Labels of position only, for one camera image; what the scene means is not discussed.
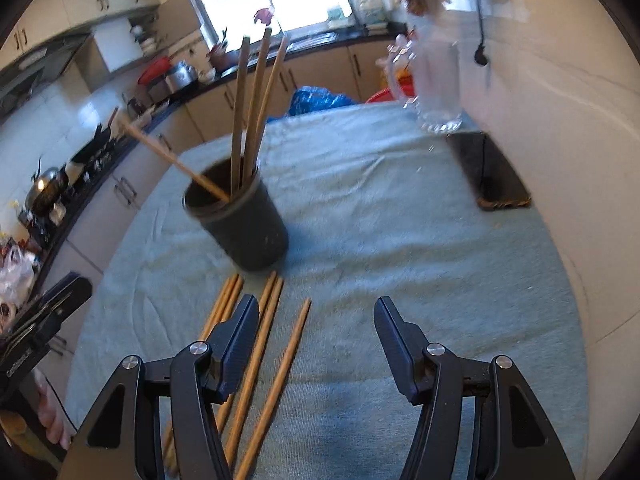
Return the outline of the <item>person's left hand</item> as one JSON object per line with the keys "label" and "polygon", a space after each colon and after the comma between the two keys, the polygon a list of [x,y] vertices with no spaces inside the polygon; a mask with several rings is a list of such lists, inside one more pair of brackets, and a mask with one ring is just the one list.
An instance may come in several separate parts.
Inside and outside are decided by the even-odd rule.
{"label": "person's left hand", "polygon": [[49,442],[58,444],[63,450],[68,451],[75,430],[64,414],[62,404],[56,397],[47,377],[40,370],[34,370],[34,378],[38,391],[37,414],[40,424],[46,430]]}

